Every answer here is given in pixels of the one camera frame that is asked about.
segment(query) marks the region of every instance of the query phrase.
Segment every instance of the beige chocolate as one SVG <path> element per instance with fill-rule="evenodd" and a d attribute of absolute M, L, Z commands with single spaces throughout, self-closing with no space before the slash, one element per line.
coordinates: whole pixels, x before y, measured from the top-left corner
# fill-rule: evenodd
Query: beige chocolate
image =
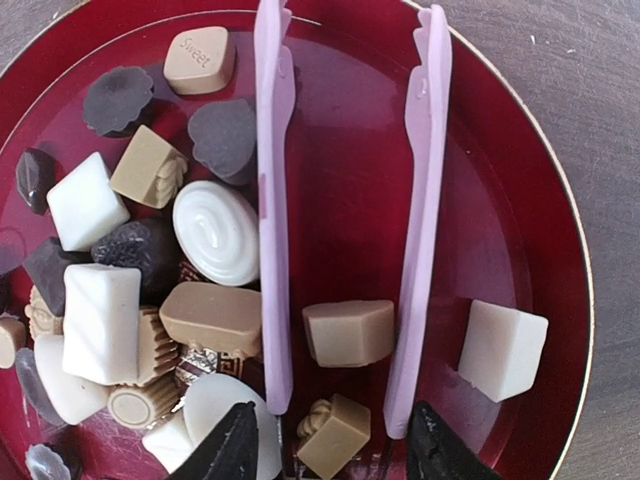
<path fill-rule="evenodd" d="M 35 285 L 31 288 L 24 314 L 29 319 L 29 333 L 34 340 L 38 335 L 62 335 L 62 317 L 51 313 Z"/>
<path fill-rule="evenodd" d="M 178 401 L 172 375 L 165 375 L 146 387 L 116 387 L 109 395 L 107 408 L 120 425 L 137 430 L 167 415 Z"/>
<path fill-rule="evenodd" d="M 0 316 L 0 368 L 11 368 L 16 353 L 27 343 L 24 324 L 10 315 Z"/>
<path fill-rule="evenodd" d="M 160 308 L 169 336 L 196 349 L 202 347 L 240 358 L 261 350 L 262 296 L 242 288 L 184 282 Z"/>
<path fill-rule="evenodd" d="M 167 335 L 158 309 L 141 307 L 138 326 L 138 381 L 135 385 L 143 387 L 173 371 L 178 364 L 178 354 L 178 344 Z"/>
<path fill-rule="evenodd" d="M 235 62 L 236 47 L 226 28 L 199 28 L 173 39 L 164 76 L 179 95 L 213 93 L 231 81 Z"/>
<path fill-rule="evenodd" d="M 187 160 L 142 125 L 111 177 L 113 191 L 152 208 L 164 208 L 184 182 Z"/>
<path fill-rule="evenodd" d="M 363 367 L 393 351 L 394 308 L 388 300 L 322 303 L 302 315 L 311 356 L 321 367 Z"/>
<path fill-rule="evenodd" d="M 323 480 L 331 479 L 371 438 L 371 411 L 336 394 L 313 404 L 298 434 L 298 458 Z"/>

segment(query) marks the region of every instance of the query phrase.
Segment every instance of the black triangular piece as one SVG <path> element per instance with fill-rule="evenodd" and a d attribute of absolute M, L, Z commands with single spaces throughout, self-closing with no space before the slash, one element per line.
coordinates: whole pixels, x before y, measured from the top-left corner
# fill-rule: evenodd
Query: black triangular piece
<path fill-rule="evenodd" d="M 407 437 L 408 480 L 500 480 L 427 402 L 413 409 Z"/>
<path fill-rule="evenodd" d="M 167 480 L 256 480 L 255 403 L 236 403 L 187 461 Z"/>

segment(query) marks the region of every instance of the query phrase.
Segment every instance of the red tray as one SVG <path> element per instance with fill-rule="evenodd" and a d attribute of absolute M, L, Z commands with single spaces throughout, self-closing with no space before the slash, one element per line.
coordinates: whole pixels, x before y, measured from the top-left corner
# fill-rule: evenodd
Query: red tray
<path fill-rule="evenodd" d="M 342 393 L 373 412 L 373 438 L 340 479 L 403 480 L 404 445 L 391 454 L 382 401 L 389 364 L 319 369 L 309 357 L 302 307 L 353 298 L 397 300 L 412 181 L 403 115 L 418 63 L 415 11 L 395 0 L 291 0 L 285 43 L 296 66 L 297 107 L 287 139 L 291 312 L 295 393 L 285 422 L 318 398 Z M 119 65 L 140 65 L 162 99 L 155 131 L 185 153 L 186 122 L 204 103 L 254 94 L 252 34 L 257 2 L 94 0 L 62 18 L 5 72 L 0 95 L 0 273 L 13 270 L 12 311 L 28 299 L 22 259 L 55 234 L 15 189 L 21 152 L 39 147 L 60 177 L 93 151 L 113 167 L 127 140 L 97 137 L 82 121 L 88 86 Z M 174 35 L 223 25 L 238 66 L 223 92 L 179 98 L 162 79 Z M 506 478 L 555 475 L 575 430 L 591 364 L 593 295 L 587 248 L 567 179 L 548 141 L 495 68 L 454 34 L 454 73 L 434 281 L 418 398 L 430 401 L 481 458 Z M 192 168 L 190 179 L 207 173 Z M 144 212 L 136 210 L 138 215 Z M 494 404 L 456 374 L 470 299 L 549 318 L 533 389 Z M 52 431 L 26 408 L 13 370 L 0 373 L 2 478 L 24 478 L 30 444 L 76 449 L 87 479 L 165 476 L 139 434 L 101 413 Z"/>

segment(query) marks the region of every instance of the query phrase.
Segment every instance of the pink plastic tongs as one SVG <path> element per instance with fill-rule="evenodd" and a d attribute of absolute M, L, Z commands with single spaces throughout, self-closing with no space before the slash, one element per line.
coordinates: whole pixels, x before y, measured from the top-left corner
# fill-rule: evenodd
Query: pink plastic tongs
<path fill-rule="evenodd" d="M 418 18 L 422 28 L 413 37 L 421 64 L 411 72 L 405 110 L 413 150 L 413 192 L 398 306 L 400 335 L 384 403 L 387 434 L 393 439 L 406 436 L 420 370 L 451 82 L 451 36 L 444 11 L 433 5 L 420 10 Z"/>
<path fill-rule="evenodd" d="M 291 23 L 285 4 L 261 0 L 254 31 L 262 339 L 267 406 L 274 415 L 287 411 L 293 392 L 284 142 L 296 92 L 291 51 L 282 45 Z"/>

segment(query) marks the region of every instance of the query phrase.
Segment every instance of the wood grain surface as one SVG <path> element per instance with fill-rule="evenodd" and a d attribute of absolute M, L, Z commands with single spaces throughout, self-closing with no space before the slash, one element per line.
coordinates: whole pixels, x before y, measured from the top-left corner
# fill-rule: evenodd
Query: wood grain surface
<path fill-rule="evenodd" d="M 77 1 L 2 0 L 0 66 Z M 493 61 L 542 124 L 586 226 L 596 356 L 560 478 L 639 479 L 640 1 L 441 4 L 451 25 Z"/>

